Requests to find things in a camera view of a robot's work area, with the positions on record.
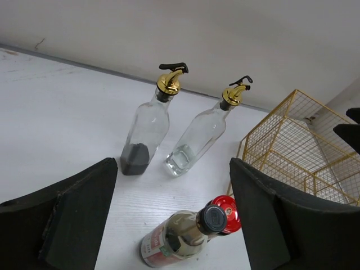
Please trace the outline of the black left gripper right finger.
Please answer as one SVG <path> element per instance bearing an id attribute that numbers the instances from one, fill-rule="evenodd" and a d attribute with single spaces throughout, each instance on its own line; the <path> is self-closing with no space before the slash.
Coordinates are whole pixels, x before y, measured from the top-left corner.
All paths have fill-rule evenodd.
<path id="1" fill-rule="evenodd" d="M 252 269 L 358 269 L 359 208 L 315 197 L 241 159 L 230 179 Z"/>

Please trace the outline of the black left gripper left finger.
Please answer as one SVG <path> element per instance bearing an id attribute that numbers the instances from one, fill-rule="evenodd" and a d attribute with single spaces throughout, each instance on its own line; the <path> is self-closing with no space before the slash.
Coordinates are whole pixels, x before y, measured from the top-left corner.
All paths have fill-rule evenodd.
<path id="1" fill-rule="evenodd" d="M 94 269 L 117 173 L 108 157 L 1 203 L 1 269 Z"/>

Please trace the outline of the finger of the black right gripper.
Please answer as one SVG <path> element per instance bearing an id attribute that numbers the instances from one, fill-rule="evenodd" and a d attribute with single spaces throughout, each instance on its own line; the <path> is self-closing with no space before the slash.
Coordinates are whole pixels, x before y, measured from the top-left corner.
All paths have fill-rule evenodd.
<path id="1" fill-rule="evenodd" d="M 346 116 L 352 119 L 352 121 L 356 122 L 357 124 L 360 124 L 360 108 L 350 108 L 346 111 Z"/>
<path id="2" fill-rule="evenodd" d="M 355 152 L 360 154 L 360 125 L 359 124 L 339 124 L 333 131 L 342 138 Z"/>

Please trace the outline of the red lid sauce jar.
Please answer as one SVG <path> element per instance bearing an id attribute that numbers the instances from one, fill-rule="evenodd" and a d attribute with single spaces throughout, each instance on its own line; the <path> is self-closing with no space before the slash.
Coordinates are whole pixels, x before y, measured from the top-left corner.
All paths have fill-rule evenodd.
<path id="1" fill-rule="evenodd" d="M 236 201 L 228 195 L 220 195 L 210 200 L 208 205 L 214 204 L 221 207 L 227 216 L 227 225 L 225 229 L 217 236 L 227 236 L 241 229 L 241 221 L 237 211 Z"/>

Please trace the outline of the black cap vinegar bottle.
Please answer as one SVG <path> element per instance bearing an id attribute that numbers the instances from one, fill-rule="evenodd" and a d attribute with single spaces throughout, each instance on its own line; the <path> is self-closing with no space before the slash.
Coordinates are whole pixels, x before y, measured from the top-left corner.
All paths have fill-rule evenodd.
<path id="1" fill-rule="evenodd" d="M 198 212 L 177 211 L 142 239 L 141 258 L 152 268 L 192 258 L 226 225 L 226 212 L 218 205 L 209 204 Z"/>

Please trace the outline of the clear oil bottle gold spout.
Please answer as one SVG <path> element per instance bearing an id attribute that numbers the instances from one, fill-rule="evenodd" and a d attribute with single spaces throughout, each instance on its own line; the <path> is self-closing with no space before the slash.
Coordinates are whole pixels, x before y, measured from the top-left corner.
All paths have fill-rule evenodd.
<path id="1" fill-rule="evenodd" d="M 253 79 L 246 75 L 224 89 L 211 109 L 199 113 L 166 157 L 169 173 L 179 177 L 187 173 L 226 130 L 226 117 L 242 103 L 242 92 L 251 88 Z"/>

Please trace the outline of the oil bottle with dark liquid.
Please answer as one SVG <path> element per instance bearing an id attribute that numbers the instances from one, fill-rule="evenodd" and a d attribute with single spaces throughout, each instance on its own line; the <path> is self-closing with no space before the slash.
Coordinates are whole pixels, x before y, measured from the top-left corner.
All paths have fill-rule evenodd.
<path id="1" fill-rule="evenodd" d="M 169 130 L 168 107 L 181 89 L 178 77 L 188 73 L 184 62 L 161 64 L 159 69 L 170 73 L 159 76 L 153 98 L 135 112 L 120 156 L 121 172 L 125 176 L 142 175 L 151 163 Z"/>

